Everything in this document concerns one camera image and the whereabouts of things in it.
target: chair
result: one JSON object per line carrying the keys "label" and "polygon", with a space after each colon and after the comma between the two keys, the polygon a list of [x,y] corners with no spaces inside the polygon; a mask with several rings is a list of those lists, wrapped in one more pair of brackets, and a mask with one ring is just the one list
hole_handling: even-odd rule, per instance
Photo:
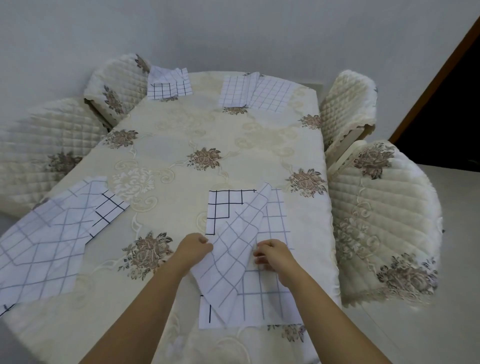
{"label": "chair", "polygon": [[367,76],[346,70],[335,79],[320,104],[327,167],[348,147],[375,129],[377,88]]}
{"label": "chair", "polygon": [[147,94],[150,62],[138,54],[124,54],[95,70],[84,97],[116,126]]}
{"label": "chair", "polygon": [[0,212],[18,218],[107,135],[83,98],[48,102],[29,114],[0,129]]}
{"label": "chair", "polygon": [[387,141],[358,147],[328,176],[342,304],[428,303],[442,210],[423,171]]}

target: forearm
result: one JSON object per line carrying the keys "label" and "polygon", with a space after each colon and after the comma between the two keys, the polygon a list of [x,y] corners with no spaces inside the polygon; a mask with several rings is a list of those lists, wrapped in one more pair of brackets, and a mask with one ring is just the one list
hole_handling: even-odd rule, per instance
{"label": "forearm", "polygon": [[173,257],[164,263],[80,363],[150,364],[183,274]]}
{"label": "forearm", "polygon": [[390,363],[304,270],[291,291],[323,364]]}

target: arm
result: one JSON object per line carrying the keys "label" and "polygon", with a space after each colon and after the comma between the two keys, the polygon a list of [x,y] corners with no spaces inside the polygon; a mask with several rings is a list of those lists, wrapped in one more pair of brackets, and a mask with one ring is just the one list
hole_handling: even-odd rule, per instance
{"label": "arm", "polygon": [[213,249],[206,242],[201,234],[187,235],[80,363],[150,364],[181,279]]}
{"label": "arm", "polygon": [[323,364],[390,363],[300,267],[283,242],[275,239],[260,242],[253,255],[257,257],[257,264],[264,264],[266,269],[276,271],[280,283],[292,292]]}

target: cream tablecloth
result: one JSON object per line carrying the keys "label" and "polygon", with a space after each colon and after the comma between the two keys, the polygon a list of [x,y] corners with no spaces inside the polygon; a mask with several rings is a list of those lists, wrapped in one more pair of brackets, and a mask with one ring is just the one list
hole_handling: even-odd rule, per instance
{"label": "cream tablecloth", "polygon": [[[193,95],[144,99],[51,192],[103,175],[131,207],[88,243],[74,292],[18,304],[3,315],[41,360],[79,362],[185,234],[205,231],[209,190],[251,189],[269,182],[288,192],[293,253],[340,304],[331,204],[324,192],[324,145],[314,117],[316,93],[298,85],[281,114],[219,109],[225,74],[241,73],[191,73]],[[199,301],[189,274],[154,363],[318,360],[300,325],[199,330]]]}

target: grid paper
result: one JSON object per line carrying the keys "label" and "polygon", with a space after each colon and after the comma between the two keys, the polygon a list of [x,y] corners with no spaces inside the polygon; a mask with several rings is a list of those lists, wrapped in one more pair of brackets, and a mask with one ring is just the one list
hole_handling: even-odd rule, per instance
{"label": "grid paper", "polygon": [[0,315],[17,302],[73,290],[85,244],[129,206],[105,181],[78,182],[0,238]]}
{"label": "grid paper", "polygon": [[167,70],[154,67],[150,71],[147,87],[147,98],[149,100],[161,100],[191,94],[193,94],[192,85],[186,68]]}
{"label": "grid paper", "polygon": [[[211,236],[235,214],[242,203],[251,201],[256,190],[210,191],[206,235]],[[253,245],[266,239],[284,241],[293,250],[288,228],[283,192],[272,189],[262,208],[262,221]],[[237,297],[227,327],[298,324],[301,318],[289,290],[274,272],[260,270],[248,252],[248,264],[237,283]],[[199,328],[223,328],[224,321],[202,295],[200,298]]]}
{"label": "grid paper", "polygon": [[221,108],[242,108],[250,105],[259,77],[259,72],[254,72],[247,76],[226,75],[223,79],[218,106]]}
{"label": "grid paper", "polygon": [[251,109],[282,112],[292,97],[296,84],[281,78],[260,77],[253,93]]}

